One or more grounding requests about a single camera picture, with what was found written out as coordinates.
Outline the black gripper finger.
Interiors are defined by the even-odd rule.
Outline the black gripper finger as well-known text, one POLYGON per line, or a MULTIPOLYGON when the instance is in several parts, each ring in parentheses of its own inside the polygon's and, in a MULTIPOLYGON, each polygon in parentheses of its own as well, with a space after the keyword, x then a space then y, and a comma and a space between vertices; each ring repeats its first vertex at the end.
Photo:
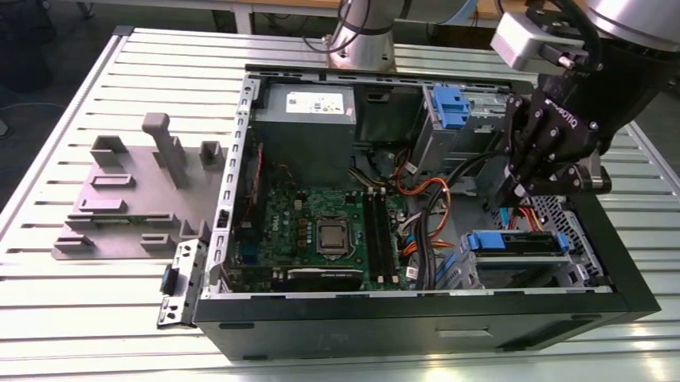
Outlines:
MULTIPOLYGON (((511 196, 508 162, 577 163, 582 157, 582 121, 543 93, 511 98, 503 121, 500 148, 506 164, 492 201, 500 207, 514 207, 523 198, 511 196)), ((582 180, 573 183, 581 186, 581 191, 582 180)))
POLYGON ((561 195, 578 192, 579 169, 575 162, 508 162, 512 186, 511 196, 516 198, 561 195))

